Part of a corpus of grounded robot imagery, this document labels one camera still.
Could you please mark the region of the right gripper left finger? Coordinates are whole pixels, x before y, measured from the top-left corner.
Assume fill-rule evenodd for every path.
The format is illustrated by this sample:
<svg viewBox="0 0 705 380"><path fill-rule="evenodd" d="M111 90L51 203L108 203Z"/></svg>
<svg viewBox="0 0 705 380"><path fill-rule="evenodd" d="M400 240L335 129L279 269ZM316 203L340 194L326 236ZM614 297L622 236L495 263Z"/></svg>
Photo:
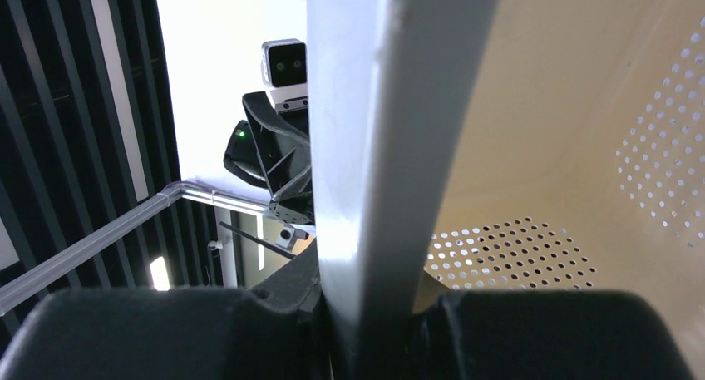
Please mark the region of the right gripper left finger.
<svg viewBox="0 0 705 380"><path fill-rule="evenodd" d="M318 251L251 289L84 289L36 306L4 379L314 379Z"/></svg>

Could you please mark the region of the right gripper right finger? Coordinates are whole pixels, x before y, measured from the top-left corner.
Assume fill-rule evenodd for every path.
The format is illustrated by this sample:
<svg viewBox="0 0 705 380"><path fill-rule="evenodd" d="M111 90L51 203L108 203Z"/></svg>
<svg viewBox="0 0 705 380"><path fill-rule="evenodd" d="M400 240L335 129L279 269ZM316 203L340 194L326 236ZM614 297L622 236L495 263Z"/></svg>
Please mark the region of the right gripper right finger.
<svg viewBox="0 0 705 380"><path fill-rule="evenodd" d="M689 379L643 299L614 291L450 292L417 316L410 379Z"/></svg>

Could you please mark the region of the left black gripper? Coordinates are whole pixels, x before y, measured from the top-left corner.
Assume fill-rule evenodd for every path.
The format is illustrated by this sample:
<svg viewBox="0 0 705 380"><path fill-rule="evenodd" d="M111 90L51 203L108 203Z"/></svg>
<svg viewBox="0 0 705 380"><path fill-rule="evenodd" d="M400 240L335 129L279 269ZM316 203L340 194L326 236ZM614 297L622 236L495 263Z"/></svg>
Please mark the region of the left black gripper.
<svg viewBox="0 0 705 380"><path fill-rule="evenodd" d="M264 181L276 202L313 193L308 108L275 110L266 92L242 97Z"/></svg>

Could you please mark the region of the cream perforated plastic basket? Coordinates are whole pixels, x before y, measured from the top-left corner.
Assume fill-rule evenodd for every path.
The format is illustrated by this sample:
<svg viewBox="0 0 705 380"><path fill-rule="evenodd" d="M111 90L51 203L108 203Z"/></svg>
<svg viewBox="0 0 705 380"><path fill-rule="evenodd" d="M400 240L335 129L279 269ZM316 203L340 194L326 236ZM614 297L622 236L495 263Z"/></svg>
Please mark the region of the cream perforated plastic basket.
<svg viewBox="0 0 705 380"><path fill-rule="evenodd" d="M307 0L338 378L450 292L614 291L704 376L704 0Z"/></svg>

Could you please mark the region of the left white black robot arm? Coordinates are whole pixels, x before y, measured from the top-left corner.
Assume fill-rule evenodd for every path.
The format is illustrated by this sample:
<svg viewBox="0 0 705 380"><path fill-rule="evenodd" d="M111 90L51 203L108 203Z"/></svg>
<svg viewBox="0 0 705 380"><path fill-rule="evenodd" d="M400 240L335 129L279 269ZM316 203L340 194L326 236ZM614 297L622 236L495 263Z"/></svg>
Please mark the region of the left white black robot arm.
<svg viewBox="0 0 705 380"><path fill-rule="evenodd" d="M224 152L224 168L245 183L266 189L273 202L313 201L308 98L273 104L264 91L242 97L246 118Z"/></svg>

